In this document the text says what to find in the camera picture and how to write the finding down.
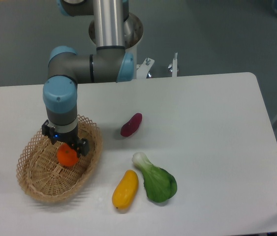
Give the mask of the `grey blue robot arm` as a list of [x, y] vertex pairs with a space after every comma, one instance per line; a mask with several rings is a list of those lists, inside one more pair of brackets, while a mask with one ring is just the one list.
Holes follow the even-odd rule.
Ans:
[[126, 0], [59, 0], [65, 16], [94, 16], [96, 54], [78, 55], [67, 46], [51, 51], [48, 80], [43, 86], [43, 101], [48, 119], [42, 134], [52, 144], [63, 142], [85, 156], [89, 142], [78, 137], [78, 84], [127, 82], [134, 78], [134, 56], [125, 51], [124, 23], [129, 18]]

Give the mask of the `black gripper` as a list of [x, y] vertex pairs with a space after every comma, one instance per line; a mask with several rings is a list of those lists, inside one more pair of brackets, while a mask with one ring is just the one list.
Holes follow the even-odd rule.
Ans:
[[78, 138], [77, 127], [69, 132], [59, 133], [53, 127], [50, 127], [49, 121], [46, 120], [41, 127], [41, 132], [50, 140], [51, 144], [53, 145], [56, 142], [62, 142], [69, 145], [72, 149], [76, 151], [78, 158], [82, 156], [87, 156], [90, 151], [89, 141], [85, 138]]

